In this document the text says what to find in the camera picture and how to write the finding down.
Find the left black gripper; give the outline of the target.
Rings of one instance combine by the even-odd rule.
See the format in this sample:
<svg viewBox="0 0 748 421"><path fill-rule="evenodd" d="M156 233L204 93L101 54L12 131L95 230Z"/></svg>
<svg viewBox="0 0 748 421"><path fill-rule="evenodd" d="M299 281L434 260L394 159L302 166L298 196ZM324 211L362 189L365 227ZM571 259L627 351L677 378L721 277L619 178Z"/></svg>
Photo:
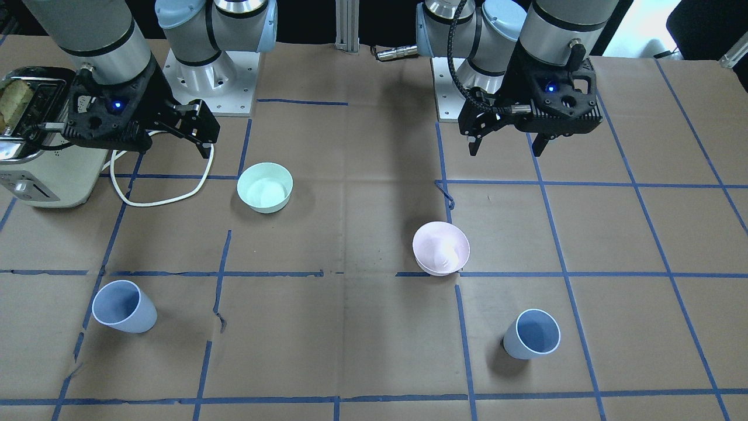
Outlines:
<svg viewBox="0 0 748 421"><path fill-rule="evenodd" d="M484 136L508 125L537 133L534 157L542 155L551 136L586 134L600 125L596 74L587 48L568 42L562 51L569 56L561 64L547 64L517 44L495 93L468 91L458 124L468 136L470 156L478 154Z"/></svg>

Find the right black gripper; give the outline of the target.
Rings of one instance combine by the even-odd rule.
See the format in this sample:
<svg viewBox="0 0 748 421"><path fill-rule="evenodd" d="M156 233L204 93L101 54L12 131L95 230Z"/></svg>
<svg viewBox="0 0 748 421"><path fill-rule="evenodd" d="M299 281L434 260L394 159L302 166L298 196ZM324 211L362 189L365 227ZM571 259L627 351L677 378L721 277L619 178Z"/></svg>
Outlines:
<svg viewBox="0 0 748 421"><path fill-rule="evenodd" d="M91 70L80 68L64 122L61 135L75 146L144 154L152 146L147 130L160 130L189 140L204 159L221 130L203 99L176 103L154 56L133 80L114 85L99 84Z"/></svg>

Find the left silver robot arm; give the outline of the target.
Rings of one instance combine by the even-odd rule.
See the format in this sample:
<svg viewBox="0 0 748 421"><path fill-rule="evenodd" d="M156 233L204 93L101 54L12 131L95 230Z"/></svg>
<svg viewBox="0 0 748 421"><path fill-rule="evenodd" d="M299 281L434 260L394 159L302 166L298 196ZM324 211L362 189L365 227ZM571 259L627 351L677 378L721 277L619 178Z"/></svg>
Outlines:
<svg viewBox="0 0 748 421"><path fill-rule="evenodd" d="M471 156L504 127L535 134L532 153L539 157L550 141L600 125L590 48L614 9L614 1L532 1L526 9L513 1L417 5L417 51L446 59Z"/></svg>

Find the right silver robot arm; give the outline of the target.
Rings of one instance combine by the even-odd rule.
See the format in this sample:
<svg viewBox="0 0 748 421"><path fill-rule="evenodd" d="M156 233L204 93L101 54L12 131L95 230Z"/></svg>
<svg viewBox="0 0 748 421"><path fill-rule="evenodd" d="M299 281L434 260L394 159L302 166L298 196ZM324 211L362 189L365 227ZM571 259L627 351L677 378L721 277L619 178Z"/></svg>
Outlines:
<svg viewBox="0 0 748 421"><path fill-rule="evenodd" d="M178 77L160 69L124 1L27 1L77 67L61 129L78 147L144 154L149 131L187 139L204 158L220 126L206 103L234 87L230 51L264 53L277 40L275 1L157 1Z"/></svg>

